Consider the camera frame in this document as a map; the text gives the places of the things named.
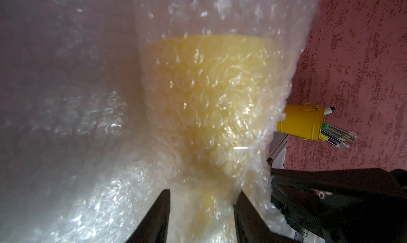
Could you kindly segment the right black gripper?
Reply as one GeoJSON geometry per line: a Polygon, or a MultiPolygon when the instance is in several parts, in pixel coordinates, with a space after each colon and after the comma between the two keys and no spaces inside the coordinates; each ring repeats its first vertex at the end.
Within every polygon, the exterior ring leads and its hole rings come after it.
{"type": "Polygon", "coordinates": [[[272,169],[272,203],[289,226],[327,243],[404,243],[407,172],[272,169]]]}

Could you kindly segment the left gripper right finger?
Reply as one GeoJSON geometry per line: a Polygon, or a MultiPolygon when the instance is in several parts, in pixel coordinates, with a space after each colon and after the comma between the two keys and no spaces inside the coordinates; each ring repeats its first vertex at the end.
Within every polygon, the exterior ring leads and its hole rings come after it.
{"type": "Polygon", "coordinates": [[[238,243],[292,243],[286,236],[272,232],[256,211],[246,194],[241,191],[233,205],[238,243]]]}

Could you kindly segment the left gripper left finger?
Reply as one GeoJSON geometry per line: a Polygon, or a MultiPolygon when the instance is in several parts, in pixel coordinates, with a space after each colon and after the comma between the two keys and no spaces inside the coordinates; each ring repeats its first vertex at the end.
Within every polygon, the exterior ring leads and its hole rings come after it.
{"type": "Polygon", "coordinates": [[[166,243],[171,192],[163,190],[126,243],[166,243]]]}

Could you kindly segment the yellow glass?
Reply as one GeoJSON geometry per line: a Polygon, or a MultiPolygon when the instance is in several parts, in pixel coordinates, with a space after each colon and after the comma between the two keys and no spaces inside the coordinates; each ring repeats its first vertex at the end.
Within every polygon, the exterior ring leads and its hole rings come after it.
{"type": "Polygon", "coordinates": [[[135,0],[155,164],[171,190],[169,241],[234,243],[240,193],[267,229],[266,148],[321,0],[135,0]]]}

